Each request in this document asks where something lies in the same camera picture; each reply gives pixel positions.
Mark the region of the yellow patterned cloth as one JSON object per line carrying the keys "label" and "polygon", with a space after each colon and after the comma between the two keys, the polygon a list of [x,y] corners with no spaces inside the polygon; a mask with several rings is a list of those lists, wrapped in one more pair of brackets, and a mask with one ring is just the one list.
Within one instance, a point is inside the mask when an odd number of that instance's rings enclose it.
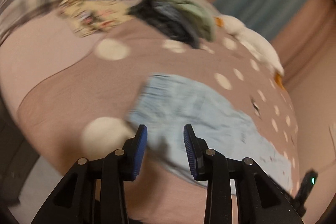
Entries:
{"label": "yellow patterned cloth", "polygon": [[113,27],[132,20],[129,7],[114,0],[63,0],[58,14],[79,37],[108,32]]}

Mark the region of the pink polka dot bedspread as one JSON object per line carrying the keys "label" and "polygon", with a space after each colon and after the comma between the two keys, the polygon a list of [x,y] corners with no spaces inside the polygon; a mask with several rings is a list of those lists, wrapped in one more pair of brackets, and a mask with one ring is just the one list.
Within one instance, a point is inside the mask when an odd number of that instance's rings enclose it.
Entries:
{"label": "pink polka dot bedspread", "polygon": [[[17,28],[1,46],[5,102],[25,137],[60,173],[84,151],[84,132],[97,122],[122,125],[151,75],[179,75],[225,97],[266,148],[252,145],[232,159],[256,159],[290,194],[299,187],[297,121],[289,94],[246,47],[217,27],[217,39],[200,50],[170,42],[138,19],[106,34],[78,38],[50,12]],[[127,211],[143,223],[202,223],[206,189],[173,174],[152,154],[139,177],[126,183]]]}

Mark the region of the light blue denim pants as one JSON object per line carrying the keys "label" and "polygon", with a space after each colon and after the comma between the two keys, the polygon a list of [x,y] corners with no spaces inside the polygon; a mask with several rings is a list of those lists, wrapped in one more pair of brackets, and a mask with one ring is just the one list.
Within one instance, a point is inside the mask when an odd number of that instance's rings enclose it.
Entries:
{"label": "light blue denim pants", "polygon": [[229,159],[254,159],[284,189],[293,186],[291,164],[257,130],[252,118],[200,82],[177,75],[152,75],[127,121],[148,129],[147,145],[163,167],[179,178],[205,188],[190,173],[183,128]]}

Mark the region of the white goose plush toy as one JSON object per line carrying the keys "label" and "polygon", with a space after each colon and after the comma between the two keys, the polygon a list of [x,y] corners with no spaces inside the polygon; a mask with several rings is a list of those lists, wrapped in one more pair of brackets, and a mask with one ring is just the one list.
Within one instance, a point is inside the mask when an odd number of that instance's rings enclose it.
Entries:
{"label": "white goose plush toy", "polygon": [[215,23],[246,47],[258,61],[264,63],[274,76],[275,83],[285,90],[282,84],[282,78],[285,74],[284,68],[276,50],[267,39],[246,27],[242,21],[233,16],[219,15],[215,17]]}

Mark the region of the dark navy folded garment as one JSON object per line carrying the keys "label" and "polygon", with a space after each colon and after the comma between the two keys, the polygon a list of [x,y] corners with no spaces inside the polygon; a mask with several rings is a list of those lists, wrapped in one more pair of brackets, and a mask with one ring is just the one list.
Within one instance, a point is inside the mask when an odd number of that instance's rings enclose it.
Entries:
{"label": "dark navy folded garment", "polygon": [[128,10],[148,25],[156,28],[171,40],[199,49],[199,35],[192,23],[172,4],[160,0],[142,0]]}

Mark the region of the light green folded garment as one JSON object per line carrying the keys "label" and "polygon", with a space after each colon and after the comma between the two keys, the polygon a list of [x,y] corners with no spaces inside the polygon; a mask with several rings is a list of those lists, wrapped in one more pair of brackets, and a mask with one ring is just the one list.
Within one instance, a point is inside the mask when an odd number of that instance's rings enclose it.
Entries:
{"label": "light green folded garment", "polygon": [[172,4],[197,28],[201,38],[215,40],[215,17],[219,12],[206,0],[161,0]]}

